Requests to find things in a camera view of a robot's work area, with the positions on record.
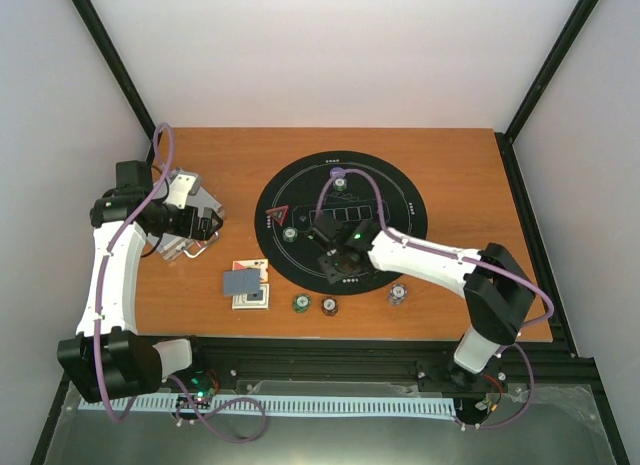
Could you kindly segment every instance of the playing card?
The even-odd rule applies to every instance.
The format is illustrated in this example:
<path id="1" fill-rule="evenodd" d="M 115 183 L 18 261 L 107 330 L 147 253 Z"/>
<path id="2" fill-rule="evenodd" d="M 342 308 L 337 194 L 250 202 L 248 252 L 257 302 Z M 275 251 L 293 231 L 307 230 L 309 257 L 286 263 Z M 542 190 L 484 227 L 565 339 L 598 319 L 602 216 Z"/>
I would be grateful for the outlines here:
<path id="1" fill-rule="evenodd" d="M 260 285 L 260 291 L 246 295 L 234 295 L 231 301 L 233 310 L 268 310 L 269 284 Z"/>
<path id="2" fill-rule="evenodd" d="M 246 268 L 260 269 L 260 283 L 267 283 L 269 281 L 269 260 L 264 258 L 235 260 L 231 266 L 231 270 L 244 270 Z"/>

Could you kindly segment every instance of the table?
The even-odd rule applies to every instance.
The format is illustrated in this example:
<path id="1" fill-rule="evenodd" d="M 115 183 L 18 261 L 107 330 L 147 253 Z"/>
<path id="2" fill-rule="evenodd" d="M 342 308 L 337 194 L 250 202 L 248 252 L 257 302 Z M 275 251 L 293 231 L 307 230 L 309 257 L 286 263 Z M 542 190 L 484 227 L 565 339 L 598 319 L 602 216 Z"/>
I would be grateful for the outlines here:
<path id="1" fill-rule="evenodd" d="M 402 277 L 408 299 L 393 307 L 388 288 L 339 297 L 327 317 L 322 296 L 295 313 L 304 292 L 270 268 L 270 310 L 232 311 L 222 295 L 222 274 L 233 260 L 262 258 L 255 239 L 256 202 L 266 183 L 287 164 L 328 150 L 354 150 L 386 160 L 416 185 L 429 214 L 430 241 L 484 248 L 506 246 L 533 279 L 533 267 L 490 129 L 278 129 L 183 128 L 175 130 L 174 166 L 200 174 L 205 189 L 224 205 L 220 240 L 195 260 L 167 263 L 153 255 L 140 263 L 136 320 L 140 334 L 225 337 L 297 337 L 458 340 L 469 326 L 464 300 L 413 277 Z M 166 156 L 167 136 L 161 152 Z M 536 299 L 530 317 L 543 313 Z M 523 340 L 551 341 L 547 323 L 527 329 Z"/>

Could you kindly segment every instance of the gray floor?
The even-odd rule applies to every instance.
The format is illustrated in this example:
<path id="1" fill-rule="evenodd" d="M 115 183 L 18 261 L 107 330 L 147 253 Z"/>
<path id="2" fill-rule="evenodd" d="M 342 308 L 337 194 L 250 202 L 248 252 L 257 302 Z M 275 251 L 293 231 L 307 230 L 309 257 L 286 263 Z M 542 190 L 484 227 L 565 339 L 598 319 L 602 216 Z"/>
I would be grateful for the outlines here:
<path id="1" fill-rule="evenodd" d="M 590 413 L 595 404 L 572 393 L 549 395 L 562 402 L 535 403 L 499 431 L 463 433 L 453 422 L 424 419 L 271 418 L 264 435 L 244 445 L 200 425 L 178 428 L 168 413 L 136 413 L 116 425 L 102 412 L 75 410 L 76 396 L 68 398 L 47 464 L 613 464 Z M 495 420 L 519 407 L 505 396 Z M 222 416 L 214 423 L 248 435 L 257 420 Z"/>

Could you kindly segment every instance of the white backdrop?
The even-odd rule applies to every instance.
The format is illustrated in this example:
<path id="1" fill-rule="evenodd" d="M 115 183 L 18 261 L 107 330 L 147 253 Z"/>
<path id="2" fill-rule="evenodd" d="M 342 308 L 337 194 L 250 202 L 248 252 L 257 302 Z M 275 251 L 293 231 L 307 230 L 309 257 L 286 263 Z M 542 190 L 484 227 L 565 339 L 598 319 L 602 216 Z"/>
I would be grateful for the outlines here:
<path id="1" fill-rule="evenodd" d="M 580 353 L 640 463 L 640 0 L 601 0 L 516 140 Z"/>
<path id="2" fill-rule="evenodd" d="M 0 0 L 0 450 L 29 463 L 89 291 L 89 209 L 148 149 L 70 0 Z"/>
<path id="3" fill-rule="evenodd" d="M 504 131 L 577 0 L 93 0 L 177 126 Z"/>

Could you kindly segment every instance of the red triangle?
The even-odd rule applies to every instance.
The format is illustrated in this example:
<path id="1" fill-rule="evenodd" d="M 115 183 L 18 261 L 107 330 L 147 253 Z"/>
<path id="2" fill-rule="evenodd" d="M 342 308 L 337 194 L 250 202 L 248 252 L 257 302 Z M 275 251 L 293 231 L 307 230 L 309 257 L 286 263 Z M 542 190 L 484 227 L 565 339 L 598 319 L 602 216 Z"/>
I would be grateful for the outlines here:
<path id="1" fill-rule="evenodd" d="M 267 215 L 273 218 L 280 226 L 284 223 L 284 219 L 287 218 L 287 212 L 289 211 L 289 205 L 283 205 L 282 207 L 272 208 L 267 210 Z"/>

